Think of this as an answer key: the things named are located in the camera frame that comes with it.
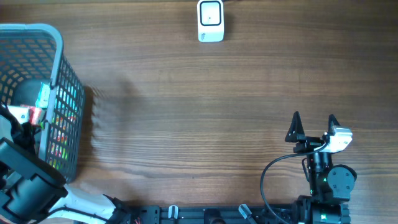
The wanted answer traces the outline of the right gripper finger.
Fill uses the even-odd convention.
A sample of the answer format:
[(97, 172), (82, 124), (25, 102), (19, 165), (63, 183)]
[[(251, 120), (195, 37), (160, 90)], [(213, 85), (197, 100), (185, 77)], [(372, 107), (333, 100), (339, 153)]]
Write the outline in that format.
[(286, 134), (285, 142), (302, 142), (305, 140), (305, 132), (302, 126), (300, 113), (293, 114), (290, 128)]
[(340, 123), (338, 122), (334, 114), (330, 114), (328, 117), (328, 134), (334, 133), (334, 126), (340, 126)]

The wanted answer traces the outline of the colourful gummy candy bag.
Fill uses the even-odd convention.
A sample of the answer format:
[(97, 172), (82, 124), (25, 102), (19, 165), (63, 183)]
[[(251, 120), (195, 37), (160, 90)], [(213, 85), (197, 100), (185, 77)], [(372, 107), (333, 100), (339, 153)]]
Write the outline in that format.
[(69, 93), (58, 87), (55, 109), (50, 127), (49, 164), (57, 170), (67, 169), (73, 159), (73, 147), (77, 124), (76, 105)]

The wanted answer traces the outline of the teal wet wipes pack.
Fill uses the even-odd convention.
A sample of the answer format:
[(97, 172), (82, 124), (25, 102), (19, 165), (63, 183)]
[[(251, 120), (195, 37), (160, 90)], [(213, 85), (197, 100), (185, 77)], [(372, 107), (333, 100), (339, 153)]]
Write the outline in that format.
[(51, 92), (50, 85), (41, 83), (38, 97), (35, 102), (35, 106), (37, 108), (44, 108), (44, 109), (48, 108), (50, 92)]

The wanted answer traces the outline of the red tissue pack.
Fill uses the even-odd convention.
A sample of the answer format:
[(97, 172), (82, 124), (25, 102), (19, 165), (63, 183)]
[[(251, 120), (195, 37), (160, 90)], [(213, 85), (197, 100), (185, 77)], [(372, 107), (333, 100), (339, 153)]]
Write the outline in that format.
[(22, 108), (27, 108), (29, 112), (29, 123), (31, 125), (39, 125), (44, 119), (46, 109), (35, 106), (21, 105)]

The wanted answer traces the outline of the white blue plaster box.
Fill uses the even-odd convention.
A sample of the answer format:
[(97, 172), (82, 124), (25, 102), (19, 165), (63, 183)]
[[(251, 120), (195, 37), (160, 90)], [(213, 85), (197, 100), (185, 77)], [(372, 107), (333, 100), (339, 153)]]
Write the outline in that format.
[(9, 112), (9, 114), (6, 116), (6, 118), (9, 121), (16, 119), (19, 122), (19, 124), (29, 122), (30, 111), (29, 111), (28, 107), (8, 105), (7, 110)]

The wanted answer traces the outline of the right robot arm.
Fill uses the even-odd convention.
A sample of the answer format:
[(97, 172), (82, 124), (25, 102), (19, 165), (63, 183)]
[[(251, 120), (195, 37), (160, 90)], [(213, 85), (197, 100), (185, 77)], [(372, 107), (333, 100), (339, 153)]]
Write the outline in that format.
[(357, 173), (346, 165), (334, 165), (332, 155), (347, 148), (353, 139), (350, 128), (329, 115), (328, 131), (323, 136), (306, 136), (299, 112), (295, 112), (285, 137), (294, 142), (294, 155), (305, 155), (302, 166), (310, 185), (309, 196), (299, 196), (292, 206), (291, 223), (350, 224), (351, 191)]

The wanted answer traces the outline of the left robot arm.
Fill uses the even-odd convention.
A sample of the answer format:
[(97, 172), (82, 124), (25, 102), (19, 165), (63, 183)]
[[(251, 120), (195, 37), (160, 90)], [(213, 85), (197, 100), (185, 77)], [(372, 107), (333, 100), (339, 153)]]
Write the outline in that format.
[(54, 167), (35, 155), (30, 123), (20, 124), (1, 105), (1, 216), (13, 223), (66, 218), (75, 223), (132, 223), (117, 198), (70, 187)]

